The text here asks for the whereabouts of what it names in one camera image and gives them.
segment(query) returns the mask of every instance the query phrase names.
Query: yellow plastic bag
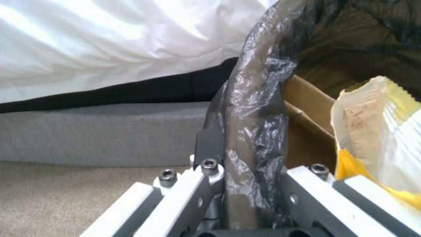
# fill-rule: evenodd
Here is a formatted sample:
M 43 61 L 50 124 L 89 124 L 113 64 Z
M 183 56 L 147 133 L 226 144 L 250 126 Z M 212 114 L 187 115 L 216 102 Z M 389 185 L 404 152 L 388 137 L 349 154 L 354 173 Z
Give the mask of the yellow plastic bag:
M 420 108 L 386 77 L 342 91 L 331 110 L 336 178 L 363 175 L 421 210 Z

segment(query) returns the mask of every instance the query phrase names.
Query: bolt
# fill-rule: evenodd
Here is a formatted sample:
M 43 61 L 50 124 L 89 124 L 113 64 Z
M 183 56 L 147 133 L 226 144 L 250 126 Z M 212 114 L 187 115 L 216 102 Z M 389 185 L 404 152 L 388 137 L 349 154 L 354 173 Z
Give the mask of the bolt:
M 291 195 L 290 195 L 290 202 L 291 202 L 293 205 L 298 205 L 298 197 L 297 197 L 297 195 L 295 195 L 295 194 L 291 194 Z
M 326 181 L 328 179 L 329 169 L 325 165 L 312 164 L 309 169 L 322 180 Z
M 218 162 L 215 159 L 206 159 L 200 164 L 202 173 L 205 175 L 215 175 L 218 173 Z
M 172 187 L 177 181 L 177 172 L 174 169 L 165 169 L 159 176 L 159 183 L 162 187 Z

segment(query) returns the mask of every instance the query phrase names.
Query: hex socket screw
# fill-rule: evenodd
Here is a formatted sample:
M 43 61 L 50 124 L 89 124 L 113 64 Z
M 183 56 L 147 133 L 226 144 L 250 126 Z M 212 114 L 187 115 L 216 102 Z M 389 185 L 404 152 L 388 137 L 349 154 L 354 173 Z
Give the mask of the hex socket screw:
M 310 171 L 317 175 L 322 180 L 326 181 L 329 175 L 329 168 L 323 164 L 312 164 L 309 167 Z
M 177 172 L 174 169 L 165 169 L 158 176 L 162 187 L 172 187 L 177 181 Z
M 218 173 L 218 162 L 215 159 L 206 159 L 200 164 L 202 173 L 205 175 L 215 175 Z

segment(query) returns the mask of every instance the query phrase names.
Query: black plastic bag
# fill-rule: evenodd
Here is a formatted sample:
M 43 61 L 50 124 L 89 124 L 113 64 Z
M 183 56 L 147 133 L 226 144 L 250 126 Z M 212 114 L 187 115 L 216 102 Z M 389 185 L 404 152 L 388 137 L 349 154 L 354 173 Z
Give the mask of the black plastic bag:
M 288 127 L 282 84 L 295 72 L 330 80 L 340 71 L 345 84 L 385 75 L 418 99 L 420 22 L 417 0 L 281 0 L 267 10 L 204 125 L 224 137 L 229 228 L 287 220 L 279 186 Z

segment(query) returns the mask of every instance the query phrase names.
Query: plastic bag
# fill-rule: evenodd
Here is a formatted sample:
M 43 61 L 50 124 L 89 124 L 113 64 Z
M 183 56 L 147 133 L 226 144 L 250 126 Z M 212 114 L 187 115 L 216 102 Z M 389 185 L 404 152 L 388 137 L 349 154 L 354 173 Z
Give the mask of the plastic bag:
M 342 91 L 331 118 L 336 178 L 362 174 L 421 209 L 421 104 L 378 76 L 354 91 Z
M 361 74 L 386 75 L 419 98 L 420 13 L 416 0 L 280 0 L 267 10 L 204 125 L 218 123 L 224 134 L 229 228 L 287 223 L 279 186 L 288 125 L 282 83 L 297 67 L 309 81 L 306 75 L 333 84 L 343 77 L 341 86 L 370 78 Z

